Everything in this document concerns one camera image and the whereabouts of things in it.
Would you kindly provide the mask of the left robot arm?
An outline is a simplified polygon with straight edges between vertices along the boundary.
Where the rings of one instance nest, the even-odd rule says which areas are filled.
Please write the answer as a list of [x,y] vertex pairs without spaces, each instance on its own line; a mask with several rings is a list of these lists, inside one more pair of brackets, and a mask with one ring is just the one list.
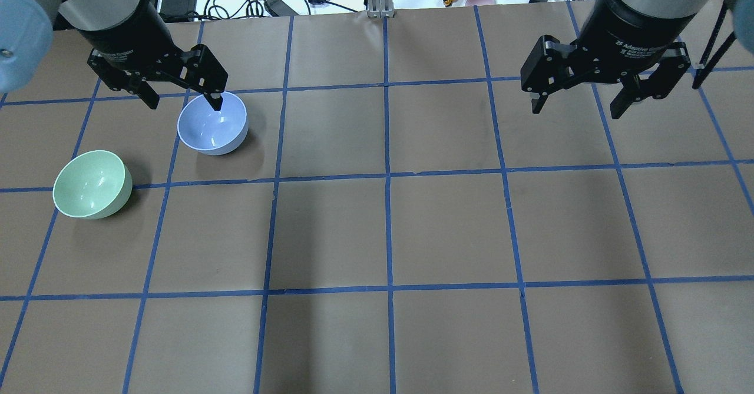
[[150,82],[169,82],[201,94],[218,111],[228,72],[210,48],[184,51],[151,0],[1,0],[1,86],[19,90],[32,80],[53,42],[57,16],[92,46],[87,64],[111,91],[127,91],[149,108],[159,95]]

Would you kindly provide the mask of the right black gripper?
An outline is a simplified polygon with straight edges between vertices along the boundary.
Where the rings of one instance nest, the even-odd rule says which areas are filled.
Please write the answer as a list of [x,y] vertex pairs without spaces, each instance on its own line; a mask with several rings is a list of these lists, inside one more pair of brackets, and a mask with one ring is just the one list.
[[690,68],[686,43],[676,38],[687,25],[681,0],[596,0],[571,44],[539,37],[521,67],[521,89],[538,114],[550,94],[576,84],[621,83],[611,118],[635,102],[661,100]]

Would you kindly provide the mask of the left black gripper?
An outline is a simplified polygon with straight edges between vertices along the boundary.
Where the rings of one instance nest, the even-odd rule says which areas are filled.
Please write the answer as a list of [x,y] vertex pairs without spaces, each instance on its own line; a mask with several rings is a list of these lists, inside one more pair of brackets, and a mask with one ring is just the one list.
[[167,24],[150,2],[138,3],[120,24],[89,30],[92,51],[87,64],[113,91],[137,96],[151,110],[160,97],[149,82],[172,82],[201,94],[211,108],[220,111],[228,72],[207,45],[181,50]]

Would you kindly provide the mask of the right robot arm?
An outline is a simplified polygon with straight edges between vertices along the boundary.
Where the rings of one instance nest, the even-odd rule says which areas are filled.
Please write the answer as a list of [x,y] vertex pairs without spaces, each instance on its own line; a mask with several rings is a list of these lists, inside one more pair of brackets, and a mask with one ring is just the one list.
[[[557,91],[582,83],[622,84],[610,104],[620,118],[635,102],[667,98],[692,62],[678,41],[709,0],[596,0],[571,43],[542,35],[521,68],[521,88],[531,110],[541,112]],[[723,0],[733,16],[727,44],[752,50],[752,0]]]

